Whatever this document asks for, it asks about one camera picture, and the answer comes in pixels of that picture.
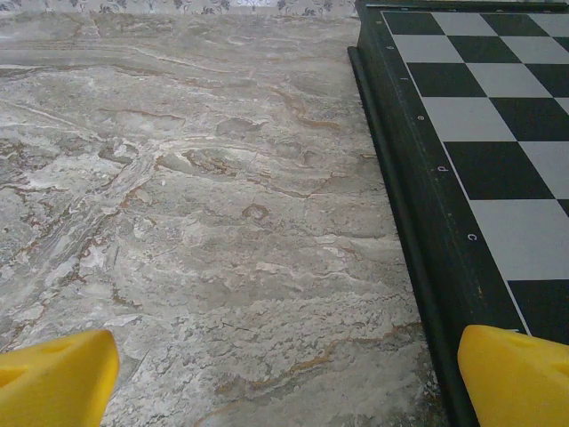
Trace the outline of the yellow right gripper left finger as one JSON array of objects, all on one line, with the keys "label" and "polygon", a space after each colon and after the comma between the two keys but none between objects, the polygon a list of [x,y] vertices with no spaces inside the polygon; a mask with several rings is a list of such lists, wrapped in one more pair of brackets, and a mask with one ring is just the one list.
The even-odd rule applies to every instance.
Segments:
[{"label": "yellow right gripper left finger", "polygon": [[0,354],[0,427],[100,427],[119,372],[108,330]]}]

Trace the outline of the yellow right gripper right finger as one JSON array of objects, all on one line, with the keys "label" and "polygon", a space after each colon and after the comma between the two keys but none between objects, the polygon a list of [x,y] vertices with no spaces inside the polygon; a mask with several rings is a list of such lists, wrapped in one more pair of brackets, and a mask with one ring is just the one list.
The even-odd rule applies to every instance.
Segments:
[{"label": "yellow right gripper right finger", "polygon": [[569,427],[569,345],[470,325],[458,364],[480,427]]}]

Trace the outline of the black and grey chessboard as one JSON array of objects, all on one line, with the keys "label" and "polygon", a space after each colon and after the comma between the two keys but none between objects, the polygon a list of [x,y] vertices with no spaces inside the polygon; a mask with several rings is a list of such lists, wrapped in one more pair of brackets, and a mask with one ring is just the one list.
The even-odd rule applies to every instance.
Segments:
[{"label": "black and grey chessboard", "polygon": [[349,57],[450,427],[464,329],[569,345],[569,0],[356,0]]}]

